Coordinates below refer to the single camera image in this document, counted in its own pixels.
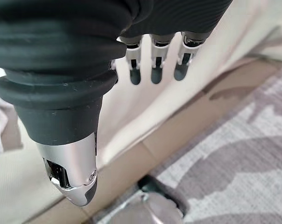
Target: black silicone sleeve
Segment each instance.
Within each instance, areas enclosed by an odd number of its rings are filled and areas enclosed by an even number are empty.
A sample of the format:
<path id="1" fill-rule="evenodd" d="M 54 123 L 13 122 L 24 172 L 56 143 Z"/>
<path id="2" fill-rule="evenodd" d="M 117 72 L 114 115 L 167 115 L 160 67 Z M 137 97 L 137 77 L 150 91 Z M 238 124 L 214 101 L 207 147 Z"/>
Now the black silicone sleeve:
<path id="1" fill-rule="evenodd" d="M 190 31 L 208 37 L 231 0 L 0 0 L 0 97 L 46 145 L 97 130 L 114 85 L 118 36 Z"/>

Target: silver metal part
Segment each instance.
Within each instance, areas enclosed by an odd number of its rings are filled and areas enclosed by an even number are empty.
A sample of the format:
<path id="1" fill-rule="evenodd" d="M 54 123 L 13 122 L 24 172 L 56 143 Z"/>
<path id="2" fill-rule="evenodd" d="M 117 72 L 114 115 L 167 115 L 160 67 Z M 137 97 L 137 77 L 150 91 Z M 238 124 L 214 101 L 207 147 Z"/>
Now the silver metal part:
<path id="1" fill-rule="evenodd" d="M 189 65 L 190 62 L 192 61 L 192 59 L 195 57 L 198 50 L 201 48 L 201 44 L 199 44 L 198 46 L 195 46 L 195 47 L 188 47 L 186 45 L 187 42 L 188 42 L 188 37 L 186 36 L 185 33 L 183 33 L 183 41 L 181 43 L 181 46 L 180 46 L 180 49 L 179 49 L 179 52 L 178 52 L 177 64 L 179 64 L 179 65 L 182 65 L 182 63 L 183 63 L 184 54 L 190 54 L 190 59 L 187 62 L 187 65 Z"/>
<path id="2" fill-rule="evenodd" d="M 152 68 L 156 68 L 156 58 L 161 57 L 161 65 L 160 68 L 163 68 L 164 61 L 166 60 L 167 52 L 168 52 L 169 45 L 158 47 L 155 45 L 154 41 L 151 42 L 151 62 Z"/>
<path id="3" fill-rule="evenodd" d="M 95 184 L 97 183 L 94 133 L 82 140 L 66 145 L 49 146 L 39 143 L 37 145 L 44 158 L 51 182 L 73 204 L 87 205 L 91 200 L 86 196 L 89 195 L 87 192 L 96 188 Z M 51 164 L 58 165 L 55 172 Z M 66 175 L 64 175 L 63 180 L 59 180 L 59 177 L 63 177 L 63 174 L 61 174 L 63 171 L 66 171 Z"/>
<path id="4" fill-rule="evenodd" d="M 141 60 L 141 41 L 140 44 L 138 45 L 137 48 L 127 48 L 127 53 L 126 53 L 126 60 L 128 63 L 128 66 L 130 70 L 133 69 L 131 61 L 136 60 L 136 68 L 135 69 L 140 69 L 140 60 Z"/>

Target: silver object on floor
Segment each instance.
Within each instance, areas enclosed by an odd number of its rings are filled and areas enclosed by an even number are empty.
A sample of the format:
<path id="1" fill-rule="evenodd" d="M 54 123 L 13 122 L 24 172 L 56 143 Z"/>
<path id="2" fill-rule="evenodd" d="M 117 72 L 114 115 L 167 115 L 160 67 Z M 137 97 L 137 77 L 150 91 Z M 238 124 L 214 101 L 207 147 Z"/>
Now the silver object on floor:
<path id="1" fill-rule="evenodd" d="M 110 223 L 183 224 L 183 214 L 173 201 L 158 193 L 145 193 L 130 201 Z"/>

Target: floor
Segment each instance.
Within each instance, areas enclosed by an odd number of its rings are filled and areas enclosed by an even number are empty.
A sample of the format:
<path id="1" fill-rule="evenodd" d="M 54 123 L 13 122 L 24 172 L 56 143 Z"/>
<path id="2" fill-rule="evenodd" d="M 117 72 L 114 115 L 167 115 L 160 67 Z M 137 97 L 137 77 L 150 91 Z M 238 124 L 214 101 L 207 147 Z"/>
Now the floor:
<path id="1" fill-rule="evenodd" d="M 282 70 L 151 174 L 188 201 L 187 224 L 282 224 Z M 93 222 L 139 194 L 131 187 Z"/>

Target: prosthetic hand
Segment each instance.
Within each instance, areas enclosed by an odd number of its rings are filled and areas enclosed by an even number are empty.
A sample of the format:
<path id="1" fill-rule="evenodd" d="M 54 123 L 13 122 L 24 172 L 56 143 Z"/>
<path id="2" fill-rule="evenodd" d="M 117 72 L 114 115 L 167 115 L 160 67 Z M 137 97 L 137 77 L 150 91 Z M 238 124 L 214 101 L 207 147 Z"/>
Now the prosthetic hand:
<path id="1" fill-rule="evenodd" d="M 0 0 L 0 97 L 14 105 L 50 181 L 72 203 L 87 205 L 96 191 L 99 112 L 117 80 L 111 61 L 127 55 L 138 84 L 141 37 L 151 34 L 157 84 L 168 44 L 182 32 L 182 80 L 231 1 Z"/>

